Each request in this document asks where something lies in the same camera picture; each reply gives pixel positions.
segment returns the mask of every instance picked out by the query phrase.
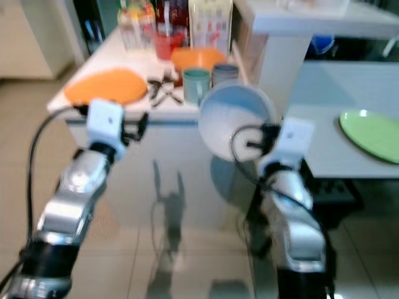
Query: mug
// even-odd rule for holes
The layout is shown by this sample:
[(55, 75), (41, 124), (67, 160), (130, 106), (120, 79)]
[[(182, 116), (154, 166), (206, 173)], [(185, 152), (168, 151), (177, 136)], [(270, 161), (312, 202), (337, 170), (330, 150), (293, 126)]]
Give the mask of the mug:
[(205, 69), (186, 69), (183, 72), (183, 90), (187, 102), (200, 105), (210, 85), (211, 74)]

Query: black cable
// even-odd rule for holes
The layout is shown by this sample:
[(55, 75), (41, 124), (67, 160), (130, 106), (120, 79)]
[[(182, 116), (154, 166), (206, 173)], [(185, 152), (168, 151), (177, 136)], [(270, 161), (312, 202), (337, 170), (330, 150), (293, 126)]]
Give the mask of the black cable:
[(12, 279), (17, 271), (19, 270), (19, 267), (24, 263), (26, 256), (27, 256), (27, 251), (29, 250), (29, 245), (31, 244), (32, 241), (32, 236), (33, 236), (33, 200), (32, 200), (32, 178), (33, 178), (33, 166), (34, 166), (34, 158), (35, 158), (35, 153), (36, 153), (36, 147), (37, 147), (37, 142), (39, 141), (40, 135), (44, 131), (44, 128), (57, 116), (62, 114), (63, 112), (66, 112), (68, 110), (73, 110), (73, 109), (78, 109), (80, 112), (84, 112), (85, 109), (87, 108), (86, 106), (81, 106), (81, 107), (66, 107), (62, 108), (60, 110), (57, 110), (53, 112), (51, 115), (49, 115), (40, 125), (40, 127), (37, 129), (34, 138), (31, 143), (31, 147), (29, 149), (29, 159), (28, 159), (28, 165), (27, 165), (27, 184), (26, 184), (26, 218), (27, 218), (27, 234), (26, 234), (26, 245), (25, 247), (21, 250), (19, 254), (19, 260), (15, 263), (15, 265), (10, 269), (10, 271), (7, 273), (7, 275), (1, 280), (0, 282), (0, 293), (4, 290), (4, 287), (7, 285), (8, 281)]
[[(321, 232), (322, 232), (322, 234), (324, 236), (325, 243), (326, 243), (327, 275), (333, 275), (332, 273), (329, 273), (330, 272), (330, 268), (335, 266), (335, 265), (331, 265), (330, 264), (330, 255), (333, 255), (332, 258), (334, 259), (334, 262), (335, 262), (335, 250), (332, 247), (331, 239), (330, 239), (329, 234), (327, 233), (327, 230), (323, 227), (323, 225), (318, 220), (318, 218), (313, 213), (313, 211), (308, 209), (307, 207), (305, 207), (305, 205), (303, 205), (303, 203), (301, 203), (301, 202), (297, 201), (296, 199), (288, 196), (287, 194), (284, 194), (283, 192), (275, 190), (271, 186), (268, 186), (268, 185), (260, 182), (260, 180), (258, 180), (257, 177), (253, 176), (246, 169), (246, 167), (242, 164), (242, 162), (240, 162), (240, 160), (238, 160), (238, 155), (237, 155), (237, 152), (236, 152), (234, 141), (235, 141), (237, 135), (240, 132), (242, 132), (244, 130), (250, 130), (250, 129), (260, 130), (261, 126), (259, 126), (259, 125), (244, 125), (244, 126), (238, 128), (234, 132), (232, 137), (230, 138), (230, 151), (231, 151), (231, 154), (233, 156), (234, 164), (240, 170), (240, 172), (245, 176), (245, 178), (248, 179), (253, 184), (255, 184), (255, 186), (259, 186), (260, 188), (262, 188), (265, 191), (274, 192), (278, 196), (286, 198), (288, 201), (290, 201), (291, 203), (295, 204), (296, 206), (303, 208), (308, 213), (308, 215), (310, 215), (311, 218), (313, 218), (318, 223), (318, 225), (320, 227), (320, 230), (321, 230)], [(334, 292), (335, 292), (334, 283), (333, 282), (329, 282), (328, 288), (329, 288), (328, 293), (329, 293), (330, 298), (334, 299)]]

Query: tiled floor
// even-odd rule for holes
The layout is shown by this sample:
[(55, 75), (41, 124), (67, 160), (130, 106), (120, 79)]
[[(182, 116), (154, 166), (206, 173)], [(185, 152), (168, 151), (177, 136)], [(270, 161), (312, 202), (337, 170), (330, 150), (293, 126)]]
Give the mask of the tiled floor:
[[(46, 103), (64, 82), (0, 82), (1, 276), (25, 238), (29, 143), (46, 115)], [(62, 122), (52, 124), (41, 139), (36, 219), (75, 147)], [(339, 252), (337, 293), (344, 299), (399, 298), (399, 183), (360, 185), (366, 210), (331, 232)], [(96, 212), (69, 298), (277, 298), (270, 260), (250, 259), (236, 235), (183, 230), (180, 240), (167, 240), (156, 230), (152, 240), (150, 230), (120, 227), (105, 201)]]

